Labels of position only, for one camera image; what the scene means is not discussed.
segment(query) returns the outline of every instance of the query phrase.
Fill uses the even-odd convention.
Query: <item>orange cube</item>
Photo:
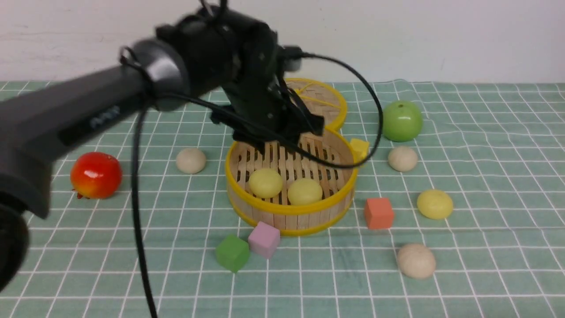
[[[365,220],[370,230],[389,229],[394,220],[394,211],[390,200],[385,197],[373,197],[365,203]]]

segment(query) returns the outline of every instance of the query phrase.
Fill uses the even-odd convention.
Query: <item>toy food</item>
[[[198,148],[185,148],[177,154],[176,165],[183,173],[199,173],[206,166],[206,155]]]
[[[423,216],[434,220],[446,218],[453,212],[451,197],[438,189],[430,189],[420,193],[416,206]]]
[[[392,169],[407,172],[414,169],[418,163],[418,155],[410,147],[399,146],[389,152],[388,162]]]
[[[397,255],[400,271],[411,278],[423,280],[436,270],[436,258],[432,251],[422,244],[404,245]]]
[[[270,199],[283,189],[283,178],[274,169],[261,168],[249,176],[249,189],[261,199]]]
[[[103,152],[88,152],[80,156],[71,169],[71,184],[77,198],[105,199],[121,184],[120,162]]]
[[[391,141],[403,143],[416,138],[423,123],[420,109],[410,101],[396,101],[383,111],[383,135]]]
[[[313,179],[302,178],[288,187],[287,195],[292,205],[306,205],[320,201],[324,193],[320,183]]]

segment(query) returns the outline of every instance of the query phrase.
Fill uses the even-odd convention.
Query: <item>yellow ball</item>
[[[283,178],[274,169],[261,168],[249,176],[249,189],[257,197],[270,199],[283,189]]]
[[[423,216],[433,220],[446,218],[453,212],[451,197],[437,189],[430,189],[420,193],[416,205]]]
[[[324,191],[318,182],[302,178],[294,181],[288,187],[287,195],[292,205],[307,205],[320,201]]]

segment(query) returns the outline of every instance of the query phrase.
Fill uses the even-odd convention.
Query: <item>yellow cube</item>
[[[365,159],[365,157],[367,157],[370,146],[369,142],[357,138],[352,138],[349,144],[355,151],[356,161],[361,161]]]

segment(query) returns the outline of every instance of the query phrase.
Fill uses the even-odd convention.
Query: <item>black cable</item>
[[[135,131],[133,133],[133,149],[132,149],[132,216],[133,216],[133,231],[136,237],[136,247],[137,255],[140,265],[141,281],[143,282],[143,288],[145,292],[145,298],[147,299],[147,305],[149,306],[149,312],[151,318],[157,318],[157,308],[155,307],[155,301],[153,300],[153,294],[151,293],[151,285],[149,283],[149,272],[147,271],[147,261],[145,259],[145,249],[143,245],[143,235],[141,234],[141,217],[140,217],[140,199],[139,199],[139,156],[140,156],[140,144],[141,144],[141,132],[143,130],[143,121],[149,110],[149,104],[145,105],[140,111]]]
[[[370,160],[371,157],[377,151],[377,147],[379,146],[381,136],[383,134],[383,108],[381,106],[381,103],[380,103],[379,98],[377,97],[375,91],[373,90],[371,85],[367,82],[367,80],[359,72],[355,71],[355,69],[353,69],[351,66],[349,66],[345,62],[341,62],[341,61],[334,59],[334,58],[331,58],[331,57],[325,57],[325,56],[322,56],[322,55],[317,55],[317,54],[312,54],[312,53],[301,53],[301,55],[299,57],[300,58],[323,59],[323,60],[326,60],[326,61],[334,62],[334,63],[336,63],[340,66],[343,66],[344,68],[346,68],[347,70],[352,72],[363,83],[363,85],[365,85],[365,87],[367,88],[367,90],[371,94],[371,97],[373,98],[373,100],[375,101],[375,103],[377,105],[377,112],[379,113],[379,126],[377,128],[377,138],[375,140],[375,144],[373,145],[373,148],[371,149],[369,154],[364,159],[362,159],[361,161],[359,161],[355,164],[351,164],[351,165],[342,165],[342,164],[334,164],[332,162],[323,160],[319,157],[314,156],[313,154],[309,153],[308,151],[302,149],[298,145],[294,144],[293,142],[289,141],[288,139],[284,138],[283,136],[279,135],[278,133],[272,131],[271,129],[269,129],[269,128],[261,125],[261,124],[251,122],[251,121],[245,119],[244,117],[241,117],[241,116],[239,116],[235,113],[232,113],[230,111],[225,110],[222,106],[219,106],[219,105],[216,105],[214,103],[202,100],[200,98],[194,98],[194,97],[190,97],[190,96],[187,96],[187,95],[184,95],[184,94],[176,94],[176,93],[160,94],[158,96],[158,98],[177,98],[177,99],[185,100],[185,101],[197,104],[197,105],[204,106],[204,107],[209,108],[213,111],[217,111],[218,113],[221,113],[224,116],[230,117],[235,121],[239,121],[241,123],[244,123],[246,125],[254,127],[256,130],[259,130],[263,134],[265,134],[266,137],[268,137],[269,139],[278,140],[279,143],[283,147],[285,147],[287,149],[291,149],[291,150],[303,155],[304,157],[308,158],[309,160],[315,161],[315,162],[317,162],[321,165],[327,166],[327,167],[331,167],[331,168],[334,168],[334,169],[354,169],[356,167],[363,165],[365,162]]]

